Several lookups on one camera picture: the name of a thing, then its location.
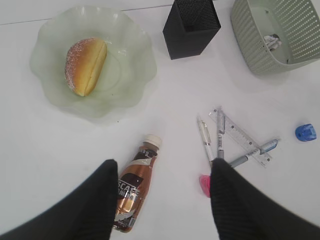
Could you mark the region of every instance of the woven basket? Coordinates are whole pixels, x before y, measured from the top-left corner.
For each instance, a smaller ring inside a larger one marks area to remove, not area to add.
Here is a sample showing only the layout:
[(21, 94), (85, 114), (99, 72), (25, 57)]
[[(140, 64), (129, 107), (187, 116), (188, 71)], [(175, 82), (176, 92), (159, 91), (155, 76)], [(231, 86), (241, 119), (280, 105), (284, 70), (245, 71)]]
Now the woven basket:
[[(231, 22), (254, 74), (290, 71), (320, 57), (320, 20), (311, 0), (236, 0)], [(282, 41), (273, 52), (263, 38), (272, 34)]]

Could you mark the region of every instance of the bread roll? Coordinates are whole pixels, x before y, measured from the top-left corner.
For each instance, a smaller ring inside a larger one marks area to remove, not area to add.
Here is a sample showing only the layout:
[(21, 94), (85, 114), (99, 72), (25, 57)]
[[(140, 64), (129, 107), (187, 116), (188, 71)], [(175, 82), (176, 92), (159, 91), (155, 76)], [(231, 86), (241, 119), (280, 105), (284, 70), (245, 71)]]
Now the bread roll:
[(69, 88), (79, 96), (87, 96), (95, 88), (107, 56), (107, 45), (100, 38), (83, 39), (68, 51), (65, 79)]

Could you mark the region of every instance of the white table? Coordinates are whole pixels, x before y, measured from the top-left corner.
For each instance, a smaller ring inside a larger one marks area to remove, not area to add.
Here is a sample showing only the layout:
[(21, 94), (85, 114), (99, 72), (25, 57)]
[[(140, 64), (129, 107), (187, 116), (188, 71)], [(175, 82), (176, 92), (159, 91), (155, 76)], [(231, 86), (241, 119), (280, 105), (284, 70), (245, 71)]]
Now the white table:
[(0, 3), (0, 25), (47, 20), (75, 6), (135, 10), (172, 5), (174, 0), (9, 0)]
[[(149, 32), (157, 76), (142, 101), (111, 125), (65, 114), (52, 106), (29, 58), (42, 21), (0, 26), (0, 234), (61, 200), (105, 159), (121, 170), (135, 155), (144, 134), (163, 139), (152, 185), (130, 235), (114, 231), (111, 239), (218, 239), (210, 200), (199, 186), (210, 172), (196, 115), (208, 123), (209, 110), (224, 111), (259, 144), (283, 141), (262, 168), (248, 161), (236, 170), (267, 196), (320, 226), (319, 141), (299, 142), (297, 126), (312, 123), (320, 131), (320, 61), (265, 77), (246, 66), (234, 37), (233, 0), (215, 2), (222, 28), (200, 56), (170, 60), (163, 26), (170, 7), (127, 11)], [(225, 140), (225, 158), (242, 154)]]

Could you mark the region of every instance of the glass plate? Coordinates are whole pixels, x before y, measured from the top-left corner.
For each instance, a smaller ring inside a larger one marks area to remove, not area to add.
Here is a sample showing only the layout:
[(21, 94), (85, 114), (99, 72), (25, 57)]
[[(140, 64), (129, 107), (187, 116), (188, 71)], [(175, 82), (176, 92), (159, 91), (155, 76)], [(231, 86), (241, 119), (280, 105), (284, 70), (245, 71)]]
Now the glass plate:
[[(90, 37), (105, 40), (107, 57), (95, 89), (81, 97), (66, 83), (65, 62), (69, 48)], [(53, 105), (91, 118), (136, 105), (157, 73), (149, 35), (123, 12), (95, 6), (74, 7), (48, 20), (39, 30), (30, 67)]]

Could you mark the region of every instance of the pink eraser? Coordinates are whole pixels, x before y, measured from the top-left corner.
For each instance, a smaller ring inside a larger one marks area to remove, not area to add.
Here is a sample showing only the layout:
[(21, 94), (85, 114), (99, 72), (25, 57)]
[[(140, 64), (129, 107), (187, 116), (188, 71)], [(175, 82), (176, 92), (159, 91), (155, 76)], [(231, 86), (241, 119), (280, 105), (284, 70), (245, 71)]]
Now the pink eraser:
[(203, 193), (210, 198), (210, 176), (201, 175), (199, 177), (200, 186), (202, 188)]

